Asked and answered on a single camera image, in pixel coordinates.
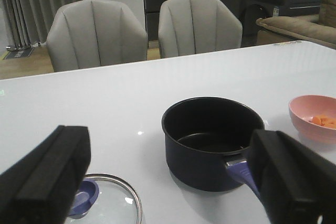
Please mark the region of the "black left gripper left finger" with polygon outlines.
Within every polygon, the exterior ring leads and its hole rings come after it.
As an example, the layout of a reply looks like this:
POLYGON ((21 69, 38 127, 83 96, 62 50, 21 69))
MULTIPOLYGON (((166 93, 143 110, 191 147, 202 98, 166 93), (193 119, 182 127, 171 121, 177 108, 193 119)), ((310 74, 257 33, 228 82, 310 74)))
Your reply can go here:
POLYGON ((58 126, 1 174, 1 223, 64 223, 91 160, 86 126, 58 126))

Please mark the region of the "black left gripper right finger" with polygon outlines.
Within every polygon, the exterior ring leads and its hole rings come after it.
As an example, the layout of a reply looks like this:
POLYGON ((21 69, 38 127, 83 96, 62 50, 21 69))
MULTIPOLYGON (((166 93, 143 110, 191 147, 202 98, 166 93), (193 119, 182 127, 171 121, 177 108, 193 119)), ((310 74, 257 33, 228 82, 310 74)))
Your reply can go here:
POLYGON ((335 223, 335 164, 281 131, 255 130, 247 163, 271 223, 335 223))

